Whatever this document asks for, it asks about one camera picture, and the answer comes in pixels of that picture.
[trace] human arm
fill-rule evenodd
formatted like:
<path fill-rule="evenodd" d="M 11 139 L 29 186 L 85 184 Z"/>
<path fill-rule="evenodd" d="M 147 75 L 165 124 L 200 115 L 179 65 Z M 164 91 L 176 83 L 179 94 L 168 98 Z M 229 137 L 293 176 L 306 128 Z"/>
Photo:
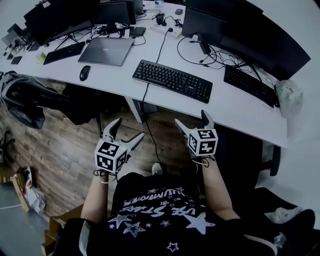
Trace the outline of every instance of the human arm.
<path fill-rule="evenodd" d="M 240 217 L 234 212 L 232 202 L 225 182 L 222 179 L 217 162 L 206 158 L 209 166 L 203 165 L 203 183 L 208 206 L 215 214 L 228 221 L 239 219 Z"/>
<path fill-rule="evenodd" d="M 108 209 L 108 184 L 100 182 L 108 181 L 109 176 L 93 176 L 89 192 L 85 198 L 81 212 L 81 218 L 99 225 L 107 216 Z"/>

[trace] white sleeve stripe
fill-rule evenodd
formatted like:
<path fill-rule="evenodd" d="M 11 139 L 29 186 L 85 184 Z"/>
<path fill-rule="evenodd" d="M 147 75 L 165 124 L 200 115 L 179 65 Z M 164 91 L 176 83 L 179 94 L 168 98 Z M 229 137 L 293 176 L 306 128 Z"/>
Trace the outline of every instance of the white sleeve stripe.
<path fill-rule="evenodd" d="M 90 226 L 85 221 L 83 223 L 80 238 L 79 238 L 79 250 L 82 253 L 83 256 L 87 256 L 87 246 L 89 241 L 89 234 L 90 234 Z"/>
<path fill-rule="evenodd" d="M 256 236 L 252 236 L 252 235 L 244 234 L 244 236 L 249 240 L 252 240 L 252 241 L 255 241 L 255 242 L 264 244 L 265 246 L 270 247 L 273 250 L 274 256 L 276 256 L 278 254 L 278 250 L 277 250 L 276 246 L 272 242 L 269 242 L 267 240 L 264 240 L 262 238 L 259 238 L 259 237 L 256 237 Z"/>

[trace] white desk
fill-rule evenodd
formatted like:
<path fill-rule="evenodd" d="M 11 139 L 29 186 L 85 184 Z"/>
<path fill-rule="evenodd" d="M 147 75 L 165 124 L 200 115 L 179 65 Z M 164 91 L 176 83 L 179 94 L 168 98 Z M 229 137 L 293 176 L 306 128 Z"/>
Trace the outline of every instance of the white desk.
<path fill-rule="evenodd" d="M 145 4 L 150 4 L 150 9 L 156 9 L 154 2 L 148 1 Z M 184 6 L 165 3 L 162 11 L 166 16 L 171 15 L 175 19 L 181 19 L 181 23 L 183 23 L 184 12 L 182 15 L 176 15 L 177 8 L 185 9 Z M 151 18 L 154 14 L 149 13 L 140 19 Z M 132 79 L 132 75 L 140 60 L 153 62 L 157 60 L 165 31 L 169 27 L 175 27 L 172 18 L 168 18 L 166 21 L 167 26 L 162 27 L 163 32 L 148 29 L 156 23 L 155 20 L 138 21 L 137 27 L 147 28 L 144 34 L 146 43 L 133 46 L 121 67 L 89 64 L 91 70 L 86 81 L 79 79 L 80 71 L 85 66 L 84 63 L 78 63 L 79 56 L 48 65 L 37 64 L 36 55 L 41 51 L 44 53 L 53 51 L 59 44 L 57 41 L 50 43 L 49 47 L 41 47 L 38 51 L 21 51 L 18 56 L 23 57 L 18 65 L 10 65 L 10 60 L 3 59 L 0 62 L 0 71 L 14 70 L 23 75 L 62 81 L 125 96 L 138 122 L 141 122 L 133 100 L 142 100 L 147 84 Z M 205 110 L 217 124 L 287 148 L 287 120 L 281 117 L 280 110 L 278 108 L 272 109 L 254 96 L 225 83 L 223 81 L 224 68 L 214 70 L 183 60 L 177 52 L 177 44 L 181 38 L 182 36 L 175 38 L 167 35 L 158 63 L 211 81 L 213 88 L 209 103 L 205 104 L 154 85 L 149 86 L 145 102 L 198 118 L 201 117 L 201 110 Z M 69 39 L 63 46 L 72 43 L 73 41 Z M 143 43 L 142 37 L 136 39 L 136 44 L 140 43 Z M 181 42 L 179 50 L 186 59 L 193 62 L 199 62 L 206 57 L 200 46 L 197 43 L 189 43 L 187 38 Z"/>

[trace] gray floor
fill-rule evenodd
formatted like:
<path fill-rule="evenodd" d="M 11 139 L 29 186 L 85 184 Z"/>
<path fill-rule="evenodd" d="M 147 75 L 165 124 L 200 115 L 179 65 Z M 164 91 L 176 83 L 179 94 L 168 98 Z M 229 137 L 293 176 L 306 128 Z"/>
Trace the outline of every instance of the gray floor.
<path fill-rule="evenodd" d="M 0 184 L 0 208 L 19 205 L 12 184 Z M 43 256 L 41 244 L 49 224 L 36 212 L 22 207 L 0 210 L 0 250 L 5 256 Z"/>

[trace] desk leg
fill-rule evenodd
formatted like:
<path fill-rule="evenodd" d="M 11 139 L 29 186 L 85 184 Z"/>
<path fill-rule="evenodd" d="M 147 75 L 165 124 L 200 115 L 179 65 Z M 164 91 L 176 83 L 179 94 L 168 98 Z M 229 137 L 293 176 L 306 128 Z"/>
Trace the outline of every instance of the desk leg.
<path fill-rule="evenodd" d="M 139 101 L 130 97 L 125 97 L 126 102 L 128 103 L 135 119 L 139 124 L 142 124 L 144 122 L 144 118 L 139 106 Z"/>

